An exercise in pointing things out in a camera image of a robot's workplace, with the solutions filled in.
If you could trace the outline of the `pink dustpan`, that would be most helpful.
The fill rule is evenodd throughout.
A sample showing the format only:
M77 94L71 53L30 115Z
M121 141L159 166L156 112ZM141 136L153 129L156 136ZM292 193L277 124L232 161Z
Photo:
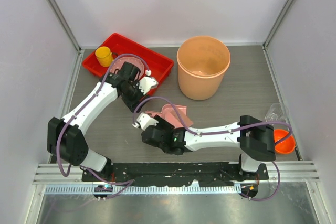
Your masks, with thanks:
M182 106L182 105L175 105L175 107L179 110L179 111L184 111L184 113L187 113L187 107L186 106ZM158 115L159 117L163 118L166 120L166 115L168 112L173 111L173 107L170 104L166 104L164 106L162 106L162 109L160 112L155 112L155 111L145 111L146 114L148 114L151 117L155 117L156 115Z

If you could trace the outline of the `orange plastic bucket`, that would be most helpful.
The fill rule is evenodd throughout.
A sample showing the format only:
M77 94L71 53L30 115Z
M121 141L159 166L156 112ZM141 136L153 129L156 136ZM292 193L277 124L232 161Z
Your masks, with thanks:
M218 90L230 65L227 46L210 36L192 37L177 51L178 81L182 93L192 100L206 100Z

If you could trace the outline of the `pink hand brush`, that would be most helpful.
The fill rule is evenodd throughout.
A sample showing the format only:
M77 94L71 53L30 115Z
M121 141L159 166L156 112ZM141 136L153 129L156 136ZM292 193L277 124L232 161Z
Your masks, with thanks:
M193 121L184 113L184 111L179 111L179 115L180 117L173 110L167 113L166 120L175 128L183 127L184 125L186 127L190 127L194 124Z

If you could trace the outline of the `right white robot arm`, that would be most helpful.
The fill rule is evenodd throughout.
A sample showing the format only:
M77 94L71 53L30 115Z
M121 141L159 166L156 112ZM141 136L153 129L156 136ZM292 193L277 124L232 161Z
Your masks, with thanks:
M142 130L142 142L171 155L205 148L239 148L237 173L242 179L255 175L263 162L276 160L274 128L252 116L244 115L240 121L210 128L175 128L159 116L141 113L136 119Z

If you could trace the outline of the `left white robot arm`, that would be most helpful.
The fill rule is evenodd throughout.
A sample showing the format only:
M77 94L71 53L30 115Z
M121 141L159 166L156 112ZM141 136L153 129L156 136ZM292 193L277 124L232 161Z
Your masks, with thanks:
M97 116L117 98L134 112L149 92L157 87L151 71L140 76L140 69L124 62L120 69L106 72L91 93L72 111L61 119L53 117L48 122L47 151L56 157L60 171L67 177L69 171L62 167L62 161L70 166L80 166L93 172L98 180L110 180L113 173L111 159L91 150L85 134Z

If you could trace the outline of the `pink dotted plate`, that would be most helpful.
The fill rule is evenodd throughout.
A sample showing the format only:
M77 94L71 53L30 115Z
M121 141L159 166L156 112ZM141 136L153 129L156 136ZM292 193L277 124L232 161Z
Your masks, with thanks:
M121 69L122 65L125 62L131 63L131 64L135 65L136 67L138 67L139 70L140 70L140 73L139 73L140 77L142 77L144 75L145 70L144 70L144 64L143 64L143 62L140 59L138 59L138 58L136 58L134 56L122 57L122 58L120 58L118 60L115 60L115 64L110 69L110 72L111 73L116 73L117 70Z

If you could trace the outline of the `yellow mug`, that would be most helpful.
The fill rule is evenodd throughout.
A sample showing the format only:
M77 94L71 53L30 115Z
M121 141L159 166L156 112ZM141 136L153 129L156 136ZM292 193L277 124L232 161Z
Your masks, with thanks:
M107 46L101 46L95 50L95 57L102 67L108 67L112 64L118 54Z

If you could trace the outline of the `orange bowl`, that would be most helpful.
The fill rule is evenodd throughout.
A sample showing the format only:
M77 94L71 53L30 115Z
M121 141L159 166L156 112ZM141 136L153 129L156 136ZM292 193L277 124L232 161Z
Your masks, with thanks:
M292 135L290 135L288 138L286 138L281 143L278 143L281 141L286 135L288 134L288 131L284 129L275 129L274 130L274 140L276 143L275 150L277 153L280 154L289 154L294 151L296 147L296 141Z

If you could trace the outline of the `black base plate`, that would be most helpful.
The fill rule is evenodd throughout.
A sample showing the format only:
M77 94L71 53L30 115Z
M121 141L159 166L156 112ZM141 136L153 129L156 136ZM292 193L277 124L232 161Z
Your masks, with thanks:
M111 167L95 172L82 170L83 182L99 182L100 179L115 185L132 183L137 187L188 187L197 181L201 187L230 186L234 182L268 180L265 164L255 172L243 172L238 163L196 162L196 163L114 163Z

